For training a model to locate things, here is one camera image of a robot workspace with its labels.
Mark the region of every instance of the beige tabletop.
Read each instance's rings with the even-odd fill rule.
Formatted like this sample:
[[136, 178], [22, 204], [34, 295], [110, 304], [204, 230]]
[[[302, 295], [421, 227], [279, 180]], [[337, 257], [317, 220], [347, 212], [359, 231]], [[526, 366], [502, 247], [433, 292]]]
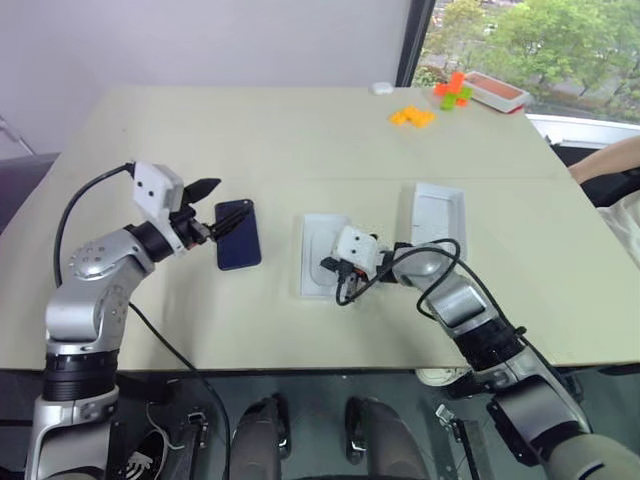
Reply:
[[[387, 121], [414, 104], [427, 128]], [[0, 236], [0, 368], [41, 368], [52, 244], [64, 205], [87, 180], [131, 159], [185, 183], [223, 182], [197, 205], [255, 201], [263, 261], [221, 272], [215, 247], [158, 265], [133, 300], [198, 367], [441, 367], [464, 360], [415, 311], [417, 290], [385, 285], [341, 308], [298, 296], [301, 219], [339, 213], [390, 245], [409, 239], [416, 181], [466, 193], [468, 263], [515, 325], [560, 365], [640, 360], [640, 272], [522, 114], [478, 104], [439, 112], [420, 90], [126, 87], [97, 106]], [[63, 256], [139, 223], [126, 175], [81, 200]], [[131, 313], [123, 369], [178, 362]]]

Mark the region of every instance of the white tray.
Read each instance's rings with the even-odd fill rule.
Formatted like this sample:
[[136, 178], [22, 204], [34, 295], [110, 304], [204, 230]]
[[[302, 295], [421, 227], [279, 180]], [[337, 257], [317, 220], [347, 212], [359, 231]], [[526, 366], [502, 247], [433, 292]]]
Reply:
[[[467, 259], [464, 191], [429, 183], [417, 183], [411, 212], [411, 243], [419, 245], [440, 238], [460, 243], [460, 257]], [[446, 250], [453, 253], [452, 245]]]
[[302, 262], [300, 295], [303, 297], [332, 297], [336, 292], [338, 275], [320, 266], [331, 256], [338, 235], [351, 221], [345, 215], [308, 213], [302, 226]]

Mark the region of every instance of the person's arm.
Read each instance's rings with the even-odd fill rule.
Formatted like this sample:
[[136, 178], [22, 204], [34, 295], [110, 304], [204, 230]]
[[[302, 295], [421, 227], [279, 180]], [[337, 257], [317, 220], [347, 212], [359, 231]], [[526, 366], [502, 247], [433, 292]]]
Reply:
[[569, 167], [578, 183], [640, 167], [640, 135], [609, 145]]

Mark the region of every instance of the black cable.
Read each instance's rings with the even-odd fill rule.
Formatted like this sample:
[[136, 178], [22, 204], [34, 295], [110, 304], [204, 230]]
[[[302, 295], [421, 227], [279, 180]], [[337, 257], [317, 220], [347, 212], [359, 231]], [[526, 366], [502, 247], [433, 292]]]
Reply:
[[113, 177], [114, 175], [127, 171], [133, 175], [134, 164], [133, 163], [125, 163], [124, 165], [120, 165], [108, 172], [103, 173], [102, 175], [98, 175], [96, 178], [91, 180], [88, 183], [85, 183], [73, 197], [67, 203], [67, 206], [62, 212], [62, 217], [60, 217], [60, 222], [58, 222], [58, 229], [56, 230], [56, 239], [53, 243], [53, 278], [56, 282], [56, 287], [62, 285], [62, 271], [60, 269], [60, 248], [62, 246], [62, 235], [64, 234], [64, 229], [67, 226], [67, 220], [69, 220], [69, 215], [71, 214], [71, 210], [76, 205], [80, 197], [87, 193], [91, 187], [97, 185], [103, 180], [106, 180], [109, 177]]
[[136, 305], [129, 302], [129, 307], [131, 307], [131, 310], [136, 312], [136, 314], [140, 317], [140, 320], [142, 320], [142, 323], [144, 323], [147, 326], [147, 328], [151, 330], [151, 333], [153, 333], [156, 336], [156, 338], [160, 341], [160, 343], [162, 343], [162, 345], [164, 345], [167, 350], [169, 350], [178, 360], [180, 360], [189, 370], [191, 370], [191, 372], [198, 378], [198, 380], [200, 380], [202, 385], [204, 385], [204, 388], [207, 389], [207, 391], [211, 394], [211, 397], [214, 399], [216, 406], [222, 413], [222, 423], [224, 424], [224, 442], [225, 442], [226, 448], [224, 452], [224, 472], [222, 474], [222, 478], [224, 480], [228, 480], [229, 465], [231, 461], [231, 427], [229, 424], [229, 415], [227, 413], [227, 409], [225, 408], [224, 402], [220, 398], [220, 395], [218, 395], [218, 392], [216, 392], [213, 386], [209, 382], [207, 382], [207, 379], [204, 377], [204, 375], [202, 375], [202, 372], [198, 370], [198, 368], [195, 365], [193, 365], [193, 363], [187, 360], [187, 358], [184, 355], [182, 355], [178, 350], [176, 350], [176, 348], [173, 345], [171, 345], [171, 343], [169, 343], [169, 341], [166, 338], [162, 336], [162, 334], [151, 324], [149, 319], [144, 315], [144, 313], [142, 313], [142, 311]]
[[445, 250], [442, 250], [441, 248], [436, 248], [436, 247], [416, 247], [413, 250], [410, 250], [408, 252], [403, 253], [398, 258], [394, 258], [391, 262], [389, 262], [387, 265], [385, 265], [383, 268], [381, 268], [378, 271], [378, 273], [376, 274], [376, 276], [374, 276], [371, 280], [369, 280], [367, 283], [365, 283], [365, 285], [362, 288], [360, 288], [358, 291], [356, 291], [353, 295], [349, 296], [345, 300], [342, 300], [342, 286], [344, 285], [344, 282], [342, 282], [342, 283], [339, 282], [338, 283], [338, 288], [336, 288], [336, 302], [341, 307], [344, 307], [346, 305], [349, 305], [349, 304], [353, 303], [358, 297], [360, 297], [360, 295], [362, 295], [364, 292], [369, 290], [374, 284], [376, 284], [377, 282], [382, 280], [382, 278], [385, 275], [387, 275], [387, 273], [389, 273], [393, 269], [393, 267], [398, 265], [400, 262], [402, 262], [406, 258], [409, 258], [412, 255], [416, 255], [418, 253], [423, 253], [423, 252], [441, 253], [444, 256], [449, 257], [452, 260], [454, 260], [454, 262], [452, 262], [452, 263], [454, 263], [454, 266], [455, 266], [455, 263], [461, 263], [461, 260], [459, 260], [459, 257], [460, 257], [460, 251], [459, 251], [460, 250], [460, 245], [458, 244], [458, 242], [456, 242], [452, 238], [443, 238], [442, 240], [438, 241], [438, 243], [444, 243], [444, 242], [449, 242], [449, 243], [452, 243], [454, 245], [457, 245], [457, 250], [456, 251], [457, 251], [458, 255], [457, 256], [456, 255], [452, 255], [449, 252], [447, 252]]
[[422, 295], [420, 295], [416, 303], [416, 310], [418, 310], [418, 313], [421, 313], [422, 315], [424, 315], [427, 318], [430, 318], [431, 320], [435, 320], [435, 317], [433, 315], [431, 315], [429, 312], [427, 312], [422, 308], [422, 303], [427, 299], [429, 295], [431, 295], [431, 293], [436, 288], [442, 285], [442, 282], [444, 282], [449, 275], [451, 275], [451, 272], [453, 272], [453, 270], [456, 268], [456, 265], [460, 261], [460, 253], [462, 249], [460, 248], [460, 244], [453, 238], [442, 238], [440, 240], [434, 240], [431, 243], [450, 243], [455, 248], [455, 252], [454, 252], [455, 259], [453, 259], [453, 261], [449, 264], [449, 266], [442, 273], [442, 275], [440, 275], [440, 277], [438, 277], [438, 279], [435, 282], [433, 282], [433, 284], [429, 288], [427, 288], [424, 292], [422, 292]]
[[360, 295], [362, 295], [364, 292], [366, 292], [369, 288], [371, 288], [371, 286], [380, 281], [380, 279], [382, 277], [384, 277], [389, 271], [391, 271], [391, 269], [393, 267], [395, 267], [398, 263], [400, 263], [401, 261], [403, 261], [404, 259], [406, 259], [407, 257], [410, 257], [411, 255], [415, 255], [421, 252], [436, 252], [436, 253], [440, 253], [441, 255], [444, 255], [445, 257], [450, 258], [451, 260], [453, 260], [451, 262], [451, 264], [449, 265], [449, 267], [447, 268], [447, 270], [440, 276], [438, 277], [438, 279], [434, 282], [434, 285], [432, 285], [431, 287], [429, 287], [429, 289], [427, 289], [422, 295], [420, 295], [420, 298], [418, 299], [418, 303], [416, 304], [416, 308], [418, 309], [418, 311], [431, 318], [434, 319], [433, 316], [431, 314], [429, 314], [428, 312], [424, 312], [421, 310], [421, 308], [418, 308], [422, 302], [424, 301], [424, 298], [427, 297], [427, 295], [431, 292], [433, 292], [433, 290], [440, 285], [442, 282], [444, 282], [444, 280], [447, 278], [447, 276], [453, 271], [453, 269], [459, 265], [470, 277], [471, 279], [480, 287], [480, 289], [482, 290], [482, 292], [485, 294], [485, 296], [487, 297], [487, 299], [489, 300], [489, 302], [493, 305], [493, 307], [496, 309], [496, 312], [498, 313], [498, 315], [500, 316], [500, 318], [502, 318], [502, 320], [504, 321], [505, 325], [509, 328], [511, 328], [515, 334], [518, 336], [518, 338], [520, 340], [522, 340], [522, 342], [527, 345], [529, 348], [531, 348], [531, 350], [533, 351], [533, 353], [540, 359], [540, 361], [542, 362], [542, 364], [551, 372], [551, 374], [554, 376], [554, 378], [556, 380], [558, 380], [558, 382], [560, 382], [560, 384], [568, 391], [571, 392], [571, 390], [569, 389], [569, 386], [567, 385], [567, 382], [565, 381], [564, 378], [562, 378], [562, 376], [560, 375], [560, 373], [558, 372], [558, 370], [549, 363], [549, 361], [545, 358], [544, 355], [542, 355], [542, 353], [540, 353], [540, 351], [524, 336], [524, 333], [526, 332], [526, 329], [524, 327], [520, 327], [520, 328], [515, 328], [513, 326], [513, 324], [509, 321], [509, 319], [507, 318], [507, 316], [504, 314], [504, 311], [502, 310], [502, 308], [500, 307], [500, 304], [497, 302], [497, 300], [495, 299], [495, 297], [491, 294], [491, 292], [489, 291], [489, 288], [484, 284], [484, 282], [482, 280], [480, 280], [480, 277], [478, 277], [478, 275], [471, 269], [471, 267], [469, 267], [464, 261], [462, 261], [460, 259], [460, 244], [451, 238], [443, 238], [441, 240], [435, 240], [432, 241], [430, 243], [451, 243], [456, 247], [456, 252], [454, 254], [451, 254], [449, 252], [447, 252], [446, 250], [443, 250], [441, 248], [434, 248], [434, 247], [416, 247], [413, 250], [410, 250], [409, 252], [406, 252], [402, 255], [400, 255], [398, 258], [394, 259], [389, 265], [387, 265], [384, 269], [380, 270], [378, 272], [378, 274], [373, 277], [371, 279], [370, 282], [366, 283], [364, 285], [364, 287], [362, 287], [360, 290], [358, 290], [354, 295], [352, 295], [351, 297], [349, 297], [348, 299], [342, 301], [341, 300], [341, 290], [342, 290], [342, 285], [341, 283], [338, 284], [338, 287], [336, 288], [336, 302], [338, 303], [338, 305], [340, 306], [345, 306], [345, 305], [349, 305], [350, 303], [352, 303], [356, 298], [358, 298]]
[[[69, 203], [65, 207], [64, 212], [62, 213], [62, 217], [58, 222], [58, 229], [56, 230], [56, 238], [53, 246], [53, 276], [56, 282], [56, 287], [60, 287], [60, 285], [62, 285], [62, 271], [60, 268], [60, 249], [62, 246], [62, 236], [64, 234], [64, 229], [67, 225], [67, 220], [69, 219], [69, 215], [71, 214], [71, 210], [73, 210], [73, 207], [75, 206], [75, 204], [78, 202], [78, 200], [80, 200], [80, 197], [82, 197], [91, 187], [123, 171], [129, 172], [133, 176], [134, 169], [135, 169], [135, 164], [125, 163], [124, 165], [121, 165], [112, 170], [109, 170], [108, 172], [105, 172], [102, 175], [97, 176], [90, 182], [83, 185], [73, 195], [73, 197], [71, 197], [71, 200], [69, 200]], [[216, 404], [216, 406], [218, 407], [218, 410], [221, 413], [222, 422], [224, 424], [225, 465], [224, 465], [222, 478], [224, 480], [228, 480], [229, 465], [230, 465], [230, 458], [231, 458], [231, 427], [229, 425], [229, 415], [227, 413], [227, 409], [225, 408], [224, 402], [220, 398], [220, 395], [218, 395], [218, 392], [215, 391], [213, 386], [209, 382], [207, 382], [202, 372], [200, 372], [200, 370], [198, 370], [198, 368], [196, 368], [195, 365], [193, 365], [189, 360], [187, 360], [187, 358], [184, 355], [182, 355], [178, 350], [176, 350], [176, 348], [173, 345], [171, 345], [171, 343], [166, 338], [164, 338], [158, 330], [156, 330], [156, 328], [151, 324], [149, 319], [144, 315], [144, 313], [142, 313], [142, 311], [135, 304], [133, 304], [132, 302], [129, 302], [129, 307], [138, 315], [138, 317], [140, 317], [140, 320], [142, 320], [142, 322], [147, 326], [147, 328], [151, 331], [151, 333], [155, 335], [155, 337], [160, 341], [160, 343], [162, 343], [162, 345], [164, 345], [167, 350], [169, 350], [178, 360], [180, 360], [189, 370], [191, 370], [191, 372], [202, 382], [204, 387], [211, 394], [211, 397], [213, 398], [214, 403]]]

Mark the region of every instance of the black chair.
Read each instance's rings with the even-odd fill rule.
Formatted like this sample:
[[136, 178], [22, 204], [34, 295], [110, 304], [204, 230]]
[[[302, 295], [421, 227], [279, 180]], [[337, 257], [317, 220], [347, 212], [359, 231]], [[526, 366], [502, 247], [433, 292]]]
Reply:
[[[552, 146], [551, 149], [567, 167], [596, 151], [591, 148], [558, 145]], [[640, 190], [640, 168], [593, 178], [584, 182], [582, 189], [594, 206], [610, 207], [621, 198]]]

